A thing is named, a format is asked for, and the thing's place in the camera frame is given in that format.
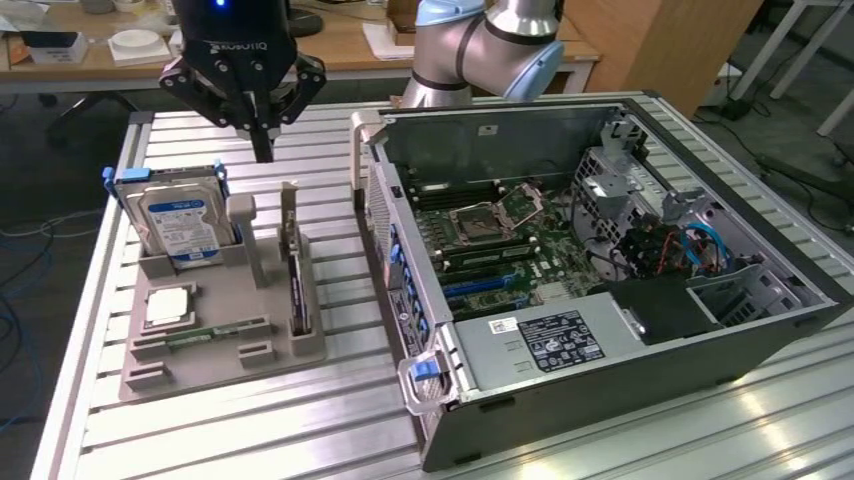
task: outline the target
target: motherboard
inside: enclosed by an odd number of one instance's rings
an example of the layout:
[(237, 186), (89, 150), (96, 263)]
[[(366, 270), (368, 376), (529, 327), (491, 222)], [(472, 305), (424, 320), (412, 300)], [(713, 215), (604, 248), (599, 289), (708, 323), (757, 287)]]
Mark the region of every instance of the motherboard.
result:
[(441, 191), (438, 205), (424, 202), (417, 192), (413, 199), (414, 221), (456, 321), (581, 297), (601, 284), (564, 218), (560, 192), (532, 182), (492, 182), (480, 188), (478, 194), (470, 186), (461, 192), (430, 189), (433, 195)]

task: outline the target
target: metal table surface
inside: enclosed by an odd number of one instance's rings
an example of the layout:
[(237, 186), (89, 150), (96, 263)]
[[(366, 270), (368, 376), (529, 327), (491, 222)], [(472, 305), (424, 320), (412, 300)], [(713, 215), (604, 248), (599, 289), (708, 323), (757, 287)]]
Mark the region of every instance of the metal table surface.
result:
[[(636, 100), (854, 291), (851, 257), (664, 102), (639, 93)], [(109, 200), (31, 478), (563, 480), (849, 475), (849, 314), (731, 384), (457, 469), (420, 471), (348, 188), (349, 115), (384, 106), (309, 108), (277, 140), (276, 162), (265, 165), (252, 162), (248, 144), (233, 130), (212, 127), (192, 113), (156, 114), (150, 123), (129, 126), (118, 167), (221, 160), (230, 191), (254, 194), (260, 210), (254, 228), (261, 236), (273, 233), (278, 221), (274, 182), (297, 180), (297, 215), (316, 262), (328, 359), (262, 380), (121, 405), (118, 371), (140, 245)], [(649, 151), (649, 163), (673, 186), (689, 187), (691, 177), (667, 152), (655, 146)]]

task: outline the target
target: blue hard drive label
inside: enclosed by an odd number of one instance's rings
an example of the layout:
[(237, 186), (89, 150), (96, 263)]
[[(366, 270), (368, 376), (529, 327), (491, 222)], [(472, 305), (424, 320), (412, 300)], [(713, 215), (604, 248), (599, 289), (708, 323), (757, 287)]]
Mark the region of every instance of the blue hard drive label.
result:
[(543, 372), (604, 358), (601, 347), (576, 310), (519, 322), (517, 328)]
[(202, 200), (156, 203), (148, 214), (169, 256), (180, 261), (201, 260), (216, 255), (216, 231), (205, 223), (206, 206)]

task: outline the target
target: hard drive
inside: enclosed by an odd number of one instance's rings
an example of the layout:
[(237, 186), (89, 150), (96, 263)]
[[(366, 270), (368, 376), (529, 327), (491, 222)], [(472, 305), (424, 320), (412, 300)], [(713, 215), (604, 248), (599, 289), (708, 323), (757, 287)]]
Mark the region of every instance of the hard drive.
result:
[(177, 269), (221, 263), (220, 247), (237, 241), (221, 165), (126, 169), (114, 192), (148, 256), (168, 255)]

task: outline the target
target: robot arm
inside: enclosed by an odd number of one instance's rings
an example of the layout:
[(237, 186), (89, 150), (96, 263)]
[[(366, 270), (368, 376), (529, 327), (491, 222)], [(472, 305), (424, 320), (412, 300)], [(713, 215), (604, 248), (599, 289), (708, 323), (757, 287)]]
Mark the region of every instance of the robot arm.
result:
[(474, 85), (513, 101), (531, 101), (563, 58), (555, 40), (561, 0), (421, 0), (414, 65), (401, 106), (470, 103)]
[[(282, 0), (174, 0), (184, 52), (160, 86), (272, 162), (272, 140), (325, 84), (320, 59), (296, 50)], [(296, 84), (280, 87), (290, 66)]]

